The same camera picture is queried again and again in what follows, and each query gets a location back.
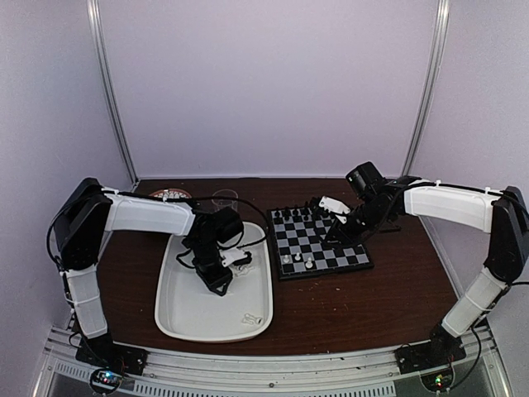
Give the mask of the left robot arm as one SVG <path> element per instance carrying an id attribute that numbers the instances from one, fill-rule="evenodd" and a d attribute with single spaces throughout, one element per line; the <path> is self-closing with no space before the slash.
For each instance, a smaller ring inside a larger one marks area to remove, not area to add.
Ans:
<path id="1" fill-rule="evenodd" d="M 192 198 L 161 198 L 103 187 L 97 179 L 83 179 L 51 223 L 70 302 L 83 336 L 89 339 L 88 355 L 101 367 L 113 366 L 118 348 L 104 336 L 105 318 L 97 266 L 102 240 L 115 231 L 155 232 L 182 237 L 193 254 L 192 267 L 206 287 L 223 296 L 231 283 L 231 266 L 246 265 L 252 255 L 242 247 L 224 245 L 241 235 L 244 225 L 232 208 L 209 213 Z"/>

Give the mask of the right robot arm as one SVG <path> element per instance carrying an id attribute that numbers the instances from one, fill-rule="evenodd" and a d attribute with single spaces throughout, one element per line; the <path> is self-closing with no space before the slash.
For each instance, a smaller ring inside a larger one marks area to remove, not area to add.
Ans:
<path id="1" fill-rule="evenodd" d="M 357 246 L 387 221 L 410 216 L 449 223 L 482 234 L 488 248 L 484 263 L 465 292 L 433 329 L 423 356 L 435 366 L 455 352 L 455 339 L 488 313 L 517 283 L 528 261 L 528 210 L 519 188 L 467 187 L 419 176 L 387 178 L 371 162 L 356 166 L 346 181 L 360 204 L 352 208 L 322 196 L 316 207 L 334 223 L 326 244 Z"/>

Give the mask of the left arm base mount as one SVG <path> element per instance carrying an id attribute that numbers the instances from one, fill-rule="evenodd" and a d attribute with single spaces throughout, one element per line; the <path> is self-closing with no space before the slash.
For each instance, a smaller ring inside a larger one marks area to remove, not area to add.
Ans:
<path id="1" fill-rule="evenodd" d="M 118 374 L 142 375 L 148 351 L 123 345 L 96 345 L 81 341 L 75 359 L 92 366 L 108 368 Z"/>

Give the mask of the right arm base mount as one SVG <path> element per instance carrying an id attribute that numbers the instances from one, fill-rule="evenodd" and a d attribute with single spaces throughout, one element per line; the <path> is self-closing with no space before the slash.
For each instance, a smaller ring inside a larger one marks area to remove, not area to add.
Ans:
<path id="1" fill-rule="evenodd" d="M 394 354 L 402 375 L 447 366 L 454 361 L 466 358 L 461 342 L 457 342 L 452 347 L 442 347 L 432 341 L 416 345 L 405 344 L 399 347 Z"/>

